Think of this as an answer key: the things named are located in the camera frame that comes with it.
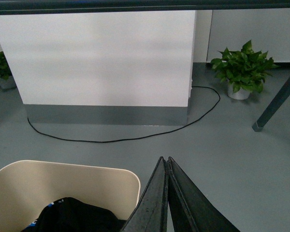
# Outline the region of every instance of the leaf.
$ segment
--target leaf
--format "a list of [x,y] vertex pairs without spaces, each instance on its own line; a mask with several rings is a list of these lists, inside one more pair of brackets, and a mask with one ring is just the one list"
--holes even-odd
[[233,78],[233,81],[237,81],[237,82],[241,81],[241,78],[242,78],[241,74],[238,74]]
[[249,40],[246,44],[243,45],[241,52],[248,52],[251,50],[252,50],[252,43],[251,43],[251,40]]
[[251,53],[248,56],[248,60],[251,60],[253,62],[256,62],[258,60],[259,55],[261,54],[261,51],[256,52],[256,53]]
[[227,76],[225,73],[223,72],[220,72],[216,75],[217,78],[220,78],[220,79],[227,79]]
[[235,51],[235,52],[232,51],[230,53],[231,53],[232,60],[239,61],[239,57],[240,57],[241,52],[239,52],[239,51]]
[[5,75],[3,75],[1,78],[2,78],[3,80],[7,80],[7,79],[9,79],[9,75],[8,75],[8,74],[5,74]]
[[220,61],[221,61],[221,59],[214,58],[214,59],[211,60],[211,64],[215,64],[215,63],[220,62]]
[[253,86],[246,86],[246,85],[241,85],[242,89],[252,92],[254,90]]
[[233,83],[233,93],[236,93],[236,92],[240,91],[240,89],[241,89],[241,85],[236,83],[236,82],[234,82]]
[[248,71],[250,69],[249,64],[244,64],[244,70]]
[[0,68],[1,69],[7,69],[8,68],[8,64],[6,64],[6,63],[5,64],[2,64],[2,65],[0,65]]
[[243,82],[245,84],[248,84],[250,82],[250,78],[248,78],[248,77],[242,77],[240,80],[241,80],[241,82]]
[[256,74],[254,75],[254,77],[256,77],[256,78],[261,78],[261,77],[263,77],[263,76],[261,75],[261,73],[256,73]]
[[271,69],[276,69],[276,68],[279,68],[279,67],[280,67],[279,65],[273,64]]
[[229,52],[229,50],[228,50],[228,47],[226,47],[226,49],[224,49],[222,55],[223,55],[223,56],[227,56],[227,55],[229,55],[229,54],[230,54],[230,52]]
[[220,82],[222,83],[222,82],[225,82],[226,80],[227,80],[227,78],[223,77],[223,78],[221,78]]
[[256,91],[257,91],[258,93],[261,93],[261,92],[263,91],[263,83],[262,83],[262,82],[260,82],[260,84],[257,85],[257,89],[256,89]]
[[229,60],[229,64],[231,64],[232,66],[237,65],[238,63],[235,60]]
[[261,54],[262,58],[265,59],[265,58],[267,57],[268,52],[269,52],[269,51],[267,51],[267,52],[265,52],[265,53],[262,53],[262,54]]
[[273,66],[274,64],[274,61],[273,61],[273,58],[269,58],[268,60],[266,60],[264,62],[264,64],[262,65],[262,67],[264,68],[264,70],[267,70],[267,69],[271,69],[271,67]]
[[217,67],[218,67],[218,64],[215,63],[215,64],[213,64],[212,69],[216,71]]
[[242,58],[244,59],[245,62],[248,61],[248,57],[247,57],[247,55],[244,52],[241,52],[241,56],[242,56]]
[[227,69],[227,77],[229,80],[233,79],[233,73],[229,69]]
[[225,67],[228,66],[228,64],[229,64],[228,62],[222,62],[222,63],[221,63],[221,66],[222,66],[223,68],[225,68]]

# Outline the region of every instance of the gray floor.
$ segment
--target gray floor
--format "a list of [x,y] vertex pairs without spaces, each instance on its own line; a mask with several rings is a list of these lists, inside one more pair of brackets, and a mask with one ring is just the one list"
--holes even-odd
[[[290,97],[262,132],[258,119],[290,75],[273,71],[264,92],[248,100],[226,96],[226,85],[204,65],[194,66],[194,85],[214,87],[218,106],[183,130],[112,144],[66,142],[37,134],[27,123],[17,89],[0,90],[0,168],[17,160],[44,160],[128,169],[144,187],[159,156],[173,157],[211,203],[241,232],[290,232]],[[207,89],[194,89],[189,120],[216,102]],[[112,140],[173,130],[174,126],[35,124],[42,132],[70,139]],[[168,231],[173,231],[168,218]]]

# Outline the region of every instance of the cable on floor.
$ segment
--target cable on floor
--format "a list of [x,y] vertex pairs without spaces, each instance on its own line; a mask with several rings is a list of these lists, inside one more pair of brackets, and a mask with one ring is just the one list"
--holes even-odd
[[31,124],[31,122],[29,121],[29,118],[27,118],[28,120],[28,123],[30,124],[30,126],[36,131],[38,132],[39,134],[42,134],[42,135],[45,135],[45,136],[48,136],[48,137],[51,137],[51,138],[54,138],[54,139],[59,139],[59,140],[64,140],[64,141],[71,141],[71,142],[84,142],[84,143],[98,143],[98,144],[106,144],[106,143],[115,143],[115,142],[122,142],[122,141],[130,141],[130,140],[140,140],[140,139],[145,139],[145,138],[150,138],[150,137],[154,137],[154,136],[158,136],[158,135],[163,135],[163,134],[169,134],[169,133],[173,133],[175,131],[179,131],[183,128],[186,128],[198,121],[200,121],[202,118],[204,118],[209,112],[211,112],[216,106],[217,104],[220,102],[220,95],[219,93],[214,90],[213,88],[211,87],[204,87],[204,86],[192,86],[193,88],[194,87],[197,87],[197,88],[207,88],[207,89],[211,89],[213,90],[219,97],[218,101],[215,103],[215,105],[210,109],[208,110],[205,114],[203,114],[200,118],[194,120],[193,122],[190,122],[188,123],[187,125],[184,125],[180,128],[177,128],[175,130],[171,130],[171,131],[166,131],[166,132],[162,132],[162,133],[157,133],[157,134],[151,134],[151,135],[147,135],[147,136],[143,136],[143,137],[137,137],[137,138],[130,138],[130,139],[117,139],[117,140],[109,140],[109,141],[91,141],[91,140],[74,140],[74,139],[64,139],[64,138],[59,138],[59,137],[56,137],[56,136],[53,136],[53,135],[49,135],[49,134],[45,134],[45,133],[42,133],[40,131],[38,131],[37,129],[35,129],[35,127]]

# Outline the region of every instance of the beige plastic bin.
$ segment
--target beige plastic bin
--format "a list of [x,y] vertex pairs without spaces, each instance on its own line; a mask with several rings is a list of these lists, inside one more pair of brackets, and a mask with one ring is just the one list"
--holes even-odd
[[128,219],[140,180],[122,169],[22,160],[0,170],[0,232],[20,232],[49,203],[74,197]]

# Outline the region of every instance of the metal table leg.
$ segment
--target metal table leg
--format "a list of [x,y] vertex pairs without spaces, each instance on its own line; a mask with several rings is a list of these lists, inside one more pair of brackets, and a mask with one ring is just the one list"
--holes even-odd
[[253,130],[256,132],[262,131],[264,125],[268,122],[268,120],[271,119],[271,117],[279,109],[282,103],[284,103],[284,101],[289,97],[289,95],[290,95],[290,77],[285,82],[280,91],[276,94],[276,96],[268,105],[268,107],[265,109],[263,114],[253,124],[252,126]]

